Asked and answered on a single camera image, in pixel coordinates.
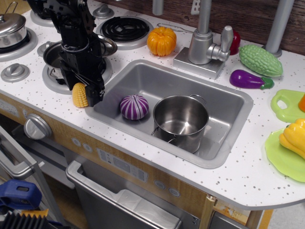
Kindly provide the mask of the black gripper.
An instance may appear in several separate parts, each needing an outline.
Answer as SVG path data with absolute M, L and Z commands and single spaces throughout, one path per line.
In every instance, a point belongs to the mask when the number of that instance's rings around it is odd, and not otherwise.
M 88 106 L 94 107 L 103 100 L 105 93 L 102 74 L 101 44 L 97 34 L 85 26 L 58 26 L 61 35 L 61 72 L 69 90 L 76 83 L 85 84 Z

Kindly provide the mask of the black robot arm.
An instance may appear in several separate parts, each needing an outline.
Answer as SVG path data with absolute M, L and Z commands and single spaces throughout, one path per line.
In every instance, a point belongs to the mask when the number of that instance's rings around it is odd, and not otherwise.
M 87 1 L 30 0 L 28 4 L 39 16 L 49 16 L 61 35 L 60 69 L 68 88 L 83 83 L 90 107 L 102 101 L 105 45 L 93 31 L 95 17 Z

